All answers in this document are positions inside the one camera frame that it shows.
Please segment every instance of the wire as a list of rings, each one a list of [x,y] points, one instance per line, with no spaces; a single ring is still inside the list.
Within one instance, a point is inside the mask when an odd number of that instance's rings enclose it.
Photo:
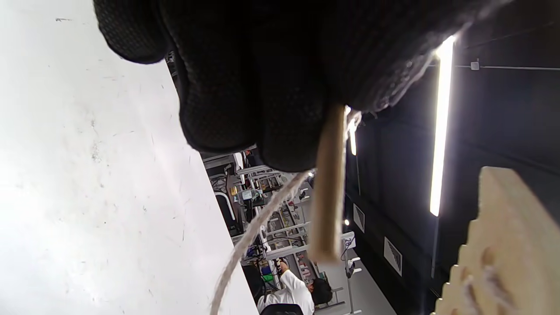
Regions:
[[[293,237],[273,237],[271,239],[267,239],[267,242],[270,242],[271,240],[277,240],[277,239],[286,239],[286,240],[290,239],[290,240],[296,240],[298,242],[302,242],[301,239],[297,239],[297,238],[293,238]]]
[[[344,254],[346,254],[346,251],[348,250],[348,248],[350,247],[350,245],[352,245],[352,242],[354,242],[354,239],[356,238],[356,235],[354,235],[352,237],[352,239],[350,240],[350,242],[348,242],[348,245],[344,246],[344,252],[342,252],[342,255],[340,255],[340,260],[344,261],[344,259],[342,259],[342,256],[344,256]]]

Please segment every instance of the glove finger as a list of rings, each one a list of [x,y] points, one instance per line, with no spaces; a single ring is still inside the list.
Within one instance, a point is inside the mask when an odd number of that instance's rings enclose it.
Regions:
[[[335,0],[321,57],[334,100],[364,111],[395,105],[441,43],[510,0]]]
[[[94,0],[94,9],[109,48],[136,63],[156,63],[170,46],[150,0]]]
[[[216,153],[254,144],[247,121],[256,120],[256,105],[246,96],[257,91],[245,70],[252,64],[243,53],[248,41],[238,6],[227,0],[161,0],[160,12],[176,46],[179,116],[188,143]]]
[[[318,79],[312,1],[283,1],[257,12],[251,33],[259,76],[262,125],[257,147],[263,161],[284,172],[315,166],[325,115]]]

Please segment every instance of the white shirt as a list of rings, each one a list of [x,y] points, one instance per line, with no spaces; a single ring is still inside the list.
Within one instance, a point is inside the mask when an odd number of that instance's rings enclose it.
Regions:
[[[259,313],[262,312],[266,306],[271,304],[297,304],[300,306],[304,315],[312,315],[315,311],[315,304],[313,303],[311,293],[309,289],[307,289],[305,282],[298,279],[290,270],[286,270],[282,274],[280,282],[282,282],[286,288],[267,294],[266,301],[264,297],[260,297],[256,306]]]

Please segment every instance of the ceiling light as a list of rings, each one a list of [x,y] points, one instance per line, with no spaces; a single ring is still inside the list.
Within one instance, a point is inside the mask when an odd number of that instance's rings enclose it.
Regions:
[[[348,133],[350,134],[350,150],[353,155],[356,155],[356,122],[354,119],[350,121]]]
[[[440,77],[437,87],[436,137],[433,149],[432,192],[430,195],[430,212],[435,216],[440,214],[454,41],[453,36],[449,37],[436,51],[436,55],[440,59]]]

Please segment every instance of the wooden stick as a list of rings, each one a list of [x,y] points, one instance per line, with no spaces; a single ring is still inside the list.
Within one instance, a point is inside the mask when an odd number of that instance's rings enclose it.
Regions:
[[[479,204],[437,315],[560,314],[560,229],[554,220],[510,169],[482,169]]]
[[[333,106],[319,140],[317,174],[311,204],[309,255],[316,262],[334,262],[340,256],[344,201],[344,106]]]

